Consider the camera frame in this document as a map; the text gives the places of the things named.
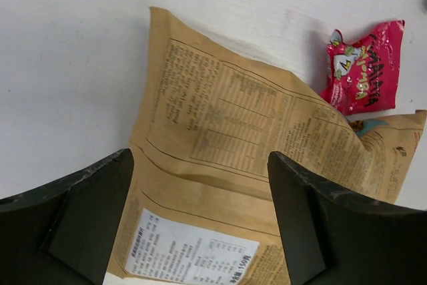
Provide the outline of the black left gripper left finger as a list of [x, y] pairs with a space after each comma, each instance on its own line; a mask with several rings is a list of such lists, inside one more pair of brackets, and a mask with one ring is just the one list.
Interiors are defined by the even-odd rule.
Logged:
[[119, 150], [1, 200], [2, 284], [102, 284], [134, 160]]

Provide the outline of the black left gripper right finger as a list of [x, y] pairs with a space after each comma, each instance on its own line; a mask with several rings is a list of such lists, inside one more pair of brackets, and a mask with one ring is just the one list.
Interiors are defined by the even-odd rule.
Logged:
[[292, 284], [425, 284], [426, 212], [312, 173], [280, 152], [268, 177]]

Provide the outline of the large brown paper snack bag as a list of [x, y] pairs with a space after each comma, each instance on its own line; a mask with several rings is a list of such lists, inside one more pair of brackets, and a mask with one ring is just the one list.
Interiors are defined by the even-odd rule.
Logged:
[[180, 284], [289, 284], [270, 153], [394, 203], [425, 122], [419, 110], [349, 123], [292, 72], [152, 7], [133, 175], [107, 270]]

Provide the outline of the red foil snack packet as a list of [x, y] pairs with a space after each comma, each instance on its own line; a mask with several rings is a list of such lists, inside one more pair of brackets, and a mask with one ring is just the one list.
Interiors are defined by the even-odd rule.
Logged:
[[321, 97], [343, 115], [394, 109], [404, 28], [404, 20], [381, 22], [352, 44], [334, 30]]

